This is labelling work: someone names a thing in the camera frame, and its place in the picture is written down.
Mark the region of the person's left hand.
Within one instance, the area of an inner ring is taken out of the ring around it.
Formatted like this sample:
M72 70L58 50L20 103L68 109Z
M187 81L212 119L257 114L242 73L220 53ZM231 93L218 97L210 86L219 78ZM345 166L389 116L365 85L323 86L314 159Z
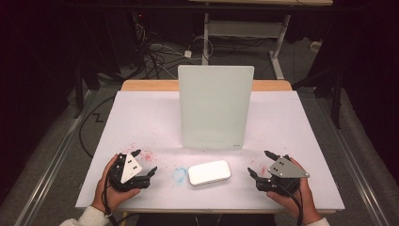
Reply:
M112 186L108 187L106 185L107 173L117 159L118 159L118 156L115 154L110 159L110 161L107 163L107 165L105 166L103 175L97 184L94 199L91 204L92 207L95 207L104 213L106 212L106 209L104 206L105 203L107 203L109 210L111 212L113 212L123 202L126 202L126 201L132 199L134 196L136 196L140 192L139 188L134 188L128 192L118 192Z

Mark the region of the white rounded whiteboard eraser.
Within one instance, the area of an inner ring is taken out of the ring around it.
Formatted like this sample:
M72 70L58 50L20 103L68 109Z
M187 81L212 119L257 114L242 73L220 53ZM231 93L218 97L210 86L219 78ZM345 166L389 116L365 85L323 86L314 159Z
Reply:
M192 186L200 186L229 179L231 170L225 160L219 160L190 167L188 176Z

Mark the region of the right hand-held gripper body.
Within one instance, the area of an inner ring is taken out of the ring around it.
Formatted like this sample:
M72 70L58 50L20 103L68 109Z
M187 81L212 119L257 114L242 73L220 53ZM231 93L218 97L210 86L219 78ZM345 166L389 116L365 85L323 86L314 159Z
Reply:
M301 178L310 175L301 167L294 164L288 156L278 157L267 169L270 178L260 177L255 174L255 186L259 191L273 191L281 196L289 197L298 191Z

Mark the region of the black stand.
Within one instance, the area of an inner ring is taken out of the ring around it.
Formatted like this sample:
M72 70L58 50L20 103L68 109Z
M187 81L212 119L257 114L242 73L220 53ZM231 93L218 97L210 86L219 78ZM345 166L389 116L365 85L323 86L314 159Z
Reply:
M97 73L85 61L79 61L74 70L75 78L75 101L76 110L74 117L77 119L84 107L84 90L83 84L86 84L89 90L98 90L100 82L97 78Z
M336 69L327 68L292 84L293 90L302 87L314 87L314 95L316 98L331 98L331 119L335 127L340 129L343 75Z

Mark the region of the white table cover sheet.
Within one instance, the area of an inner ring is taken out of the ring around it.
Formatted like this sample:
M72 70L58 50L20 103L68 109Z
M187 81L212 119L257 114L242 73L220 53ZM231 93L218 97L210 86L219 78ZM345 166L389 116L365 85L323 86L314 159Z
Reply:
M116 153L141 150L145 171L157 167L148 188L121 205L132 212L277 213L281 206L257 190L247 168L267 176L272 160L264 151L290 155L310 175L316 208L333 213L343 200L294 91L251 94L245 141L240 150L185 149L181 142L176 91L121 91L117 94L76 205L91 204L104 166ZM225 160L231 177L192 186L188 169Z

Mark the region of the standing pale whiteboard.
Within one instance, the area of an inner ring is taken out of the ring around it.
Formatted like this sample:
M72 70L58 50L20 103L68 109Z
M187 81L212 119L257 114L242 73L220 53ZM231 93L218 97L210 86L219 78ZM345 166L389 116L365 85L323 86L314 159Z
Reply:
M253 75L252 66L178 68L184 147L243 147Z

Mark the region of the white metal desk frame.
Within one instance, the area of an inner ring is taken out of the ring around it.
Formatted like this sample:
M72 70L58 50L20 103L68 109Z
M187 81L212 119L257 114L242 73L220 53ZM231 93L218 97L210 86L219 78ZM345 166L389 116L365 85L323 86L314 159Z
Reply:
M333 0L189 0L199 3L201 7L222 7L223 5L232 7L284 7L295 9L330 7ZM250 22L239 21L238 19L211 19L210 13L204 13L203 22L203 48L201 64L210 63L211 44L210 37L236 37L236 38L272 38L276 39L275 49L268 52L269 61L278 80L282 80L284 75L279 64L279 52L288 29L292 14L285 13L280 22Z

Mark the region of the wooden table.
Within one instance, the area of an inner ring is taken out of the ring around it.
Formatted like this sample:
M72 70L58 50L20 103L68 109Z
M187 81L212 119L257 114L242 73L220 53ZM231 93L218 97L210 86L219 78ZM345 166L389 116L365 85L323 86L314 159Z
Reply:
M122 91L178 91L177 80L128 80L123 83ZM252 91L292 91L285 80L254 80Z

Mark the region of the person's right hand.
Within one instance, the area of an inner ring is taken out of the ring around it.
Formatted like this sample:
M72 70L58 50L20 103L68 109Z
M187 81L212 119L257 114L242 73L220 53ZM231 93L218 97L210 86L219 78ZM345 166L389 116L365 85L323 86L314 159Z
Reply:
M273 191L267 192L266 196L274 202L283 206L294 218L299 218L299 209L292 198L281 196L280 194ZM303 226L310 226L311 224L322 219L322 217L315 208L312 192L309 187L307 178L300 179L300 187L298 191L294 194L294 196L301 204L303 209Z

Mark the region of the metal floor rail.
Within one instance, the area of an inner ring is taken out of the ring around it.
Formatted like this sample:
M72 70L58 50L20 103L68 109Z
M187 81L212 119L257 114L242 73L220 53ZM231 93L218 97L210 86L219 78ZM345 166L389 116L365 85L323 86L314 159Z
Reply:
M332 101L301 90L299 98L315 133L344 210L328 214L331 226L394 226L395 214L384 189L391 175L367 137L347 95L342 94L339 122L331 118Z
M69 151L73 138L75 137L77 128L82 124L88 108L94 101L97 95L96 91L88 90L84 96L83 106L80 112L72 118L70 125L67 127L64 137L58 145L55 155L52 157L45 172L41 175L37 185L31 193L28 201L26 202L21 214L18 216L14 226L31 226L37 213L39 212L42 203L44 202L47 193L49 192L60 167L62 166L65 157Z

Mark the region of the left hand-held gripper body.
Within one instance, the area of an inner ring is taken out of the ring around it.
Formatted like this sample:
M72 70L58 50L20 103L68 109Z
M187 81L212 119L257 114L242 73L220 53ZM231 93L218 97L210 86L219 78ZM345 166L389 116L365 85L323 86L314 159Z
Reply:
M138 176L142 167L136 161L135 156L135 153L120 153L108 172L108 182L118 192L127 192L134 188L148 188L151 184L150 173Z

